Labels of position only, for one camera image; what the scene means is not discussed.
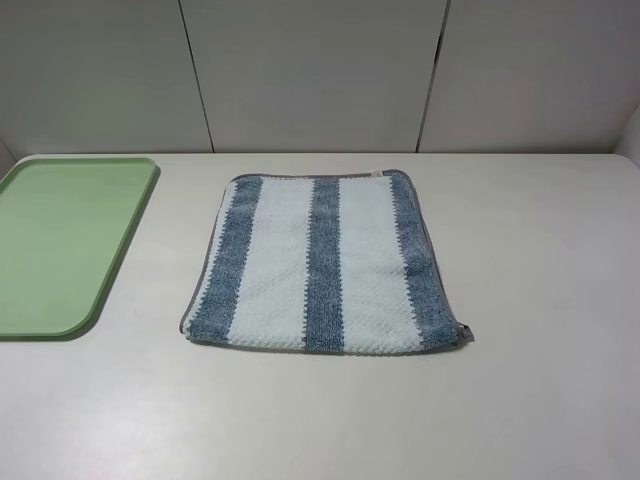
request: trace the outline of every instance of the white stripe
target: white stripe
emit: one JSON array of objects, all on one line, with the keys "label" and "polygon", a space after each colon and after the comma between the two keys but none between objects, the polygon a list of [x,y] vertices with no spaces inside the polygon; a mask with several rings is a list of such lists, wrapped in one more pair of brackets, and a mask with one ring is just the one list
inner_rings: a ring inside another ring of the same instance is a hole
[{"label": "white stripe", "polygon": [[202,299],[204,298],[205,293],[207,292],[207,290],[209,290],[209,286],[211,285],[211,269],[213,268],[213,264],[215,263],[215,260],[218,256],[218,251],[220,249],[220,237],[222,236],[222,232],[224,231],[224,222],[227,219],[227,213],[229,212],[229,208],[231,208],[231,202],[233,201],[233,197],[235,194],[236,182],[231,182],[224,192],[222,204],[220,205],[220,210],[218,210],[218,216],[216,218],[216,224],[213,229],[211,250],[209,253],[209,259],[207,262],[204,278],[202,279],[202,283],[200,284],[200,288],[198,289],[198,292],[196,294],[196,299],[193,301],[193,305],[191,306],[191,309],[189,310],[189,313],[185,318],[184,325],[182,326],[182,331],[186,335],[189,334],[189,326],[200,311],[200,307],[202,306]]},{"label": "white stripe", "polygon": [[391,179],[340,180],[342,319],[347,352],[421,350],[396,236]]},{"label": "white stripe", "polygon": [[256,208],[232,345],[304,348],[311,179],[265,178]]}]

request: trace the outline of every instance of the light green tray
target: light green tray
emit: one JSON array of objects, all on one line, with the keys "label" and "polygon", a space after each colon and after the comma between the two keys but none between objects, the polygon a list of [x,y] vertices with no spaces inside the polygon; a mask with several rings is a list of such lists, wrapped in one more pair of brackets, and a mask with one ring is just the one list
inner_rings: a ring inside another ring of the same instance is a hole
[{"label": "light green tray", "polygon": [[147,158],[36,158],[9,172],[0,182],[0,336],[93,324],[159,175]]}]

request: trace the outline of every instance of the blue and white striped towel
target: blue and white striped towel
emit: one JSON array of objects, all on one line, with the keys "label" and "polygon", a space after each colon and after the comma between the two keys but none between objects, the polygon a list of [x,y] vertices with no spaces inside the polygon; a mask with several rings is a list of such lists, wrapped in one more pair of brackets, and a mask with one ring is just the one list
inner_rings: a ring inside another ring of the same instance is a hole
[{"label": "blue and white striped towel", "polygon": [[396,170],[233,180],[181,323],[194,341],[365,354],[428,350],[465,328]]}]

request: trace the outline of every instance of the green tray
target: green tray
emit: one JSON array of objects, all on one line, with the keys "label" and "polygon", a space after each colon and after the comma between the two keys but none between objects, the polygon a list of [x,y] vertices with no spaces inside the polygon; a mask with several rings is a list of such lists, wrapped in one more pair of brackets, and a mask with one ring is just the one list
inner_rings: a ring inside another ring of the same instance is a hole
[{"label": "green tray", "polygon": [[9,172],[0,182],[1,337],[93,324],[159,175],[147,158],[36,158]]}]

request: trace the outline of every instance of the blue stripe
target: blue stripe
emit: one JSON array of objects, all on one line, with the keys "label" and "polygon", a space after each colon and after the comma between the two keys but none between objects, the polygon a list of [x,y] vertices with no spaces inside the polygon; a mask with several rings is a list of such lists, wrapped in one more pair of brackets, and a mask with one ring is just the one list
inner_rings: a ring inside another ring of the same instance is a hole
[{"label": "blue stripe", "polygon": [[429,349],[450,344],[458,339],[458,335],[422,228],[413,188],[408,177],[401,172],[391,173],[391,188],[396,207],[396,229],[405,263],[405,280],[420,328],[422,346]]},{"label": "blue stripe", "polygon": [[316,178],[309,219],[309,279],[305,348],[338,352],[344,346],[340,280],[340,180]]},{"label": "blue stripe", "polygon": [[257,176],[236,181],[236,192],[224,222],[218,256],[211,269],[210,287],[189,328],[189,338],[193,340],[227,342],[261,189],[262,178]]}]

